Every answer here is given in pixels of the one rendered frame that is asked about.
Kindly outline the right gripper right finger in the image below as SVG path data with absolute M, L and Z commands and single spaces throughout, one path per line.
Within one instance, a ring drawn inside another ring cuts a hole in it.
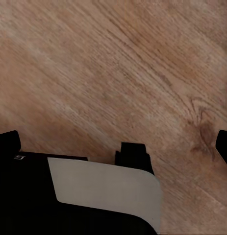
M 224 161 L 227 163 L 227 131 L 219 131 L 215 147 L 224 159 Z

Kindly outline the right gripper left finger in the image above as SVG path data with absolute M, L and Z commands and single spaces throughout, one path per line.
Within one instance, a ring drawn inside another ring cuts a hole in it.
M 21 149 L 17 130 L 0 134 L 0 182 Z

